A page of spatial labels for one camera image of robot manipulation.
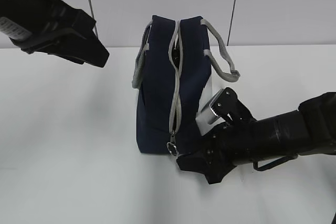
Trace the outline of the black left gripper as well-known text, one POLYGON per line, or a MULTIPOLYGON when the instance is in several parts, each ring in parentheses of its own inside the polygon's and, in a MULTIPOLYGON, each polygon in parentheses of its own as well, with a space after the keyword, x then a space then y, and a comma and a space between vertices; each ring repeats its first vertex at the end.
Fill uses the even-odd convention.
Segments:
POLYGON ((103 68, 109 52, 93 32, 96 21, 81 9, 53 7, 36 12, 1 14, 1 33, 23 52, 43 52, 73 63, 103 68))

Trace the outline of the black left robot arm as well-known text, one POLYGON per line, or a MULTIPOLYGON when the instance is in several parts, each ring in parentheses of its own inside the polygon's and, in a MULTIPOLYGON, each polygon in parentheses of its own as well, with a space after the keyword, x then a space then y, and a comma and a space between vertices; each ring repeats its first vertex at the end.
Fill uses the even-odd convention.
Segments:
POLYGON ((84 10, 63 0, 1 0, 1 33, 27 54, 103 68, 110 54, 94 34, 95 24, 84 10))

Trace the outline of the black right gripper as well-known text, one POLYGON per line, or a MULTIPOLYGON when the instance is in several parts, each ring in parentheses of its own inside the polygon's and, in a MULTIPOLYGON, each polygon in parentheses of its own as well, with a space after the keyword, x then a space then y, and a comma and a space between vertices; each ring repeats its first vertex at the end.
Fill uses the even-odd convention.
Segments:
POLYGON ((221 183, 237 166, 253 164, 259 168, 263 159, 262 123, 215 126, 193 147, 191 154, 177 158, 180 170, 203 173, 208 184, 221 183))

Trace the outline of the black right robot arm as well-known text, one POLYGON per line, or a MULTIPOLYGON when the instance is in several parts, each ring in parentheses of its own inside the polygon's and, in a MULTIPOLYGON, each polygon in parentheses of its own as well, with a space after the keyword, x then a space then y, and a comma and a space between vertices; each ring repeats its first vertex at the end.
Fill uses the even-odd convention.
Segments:
POLYGON ((209 105, 223 119, 177 158, 180 170, 220 183, 237 166, 263 172, 299 156, 335 154, 335 93, 309 99, 291 112, 256 120, 231 88, 209 105))

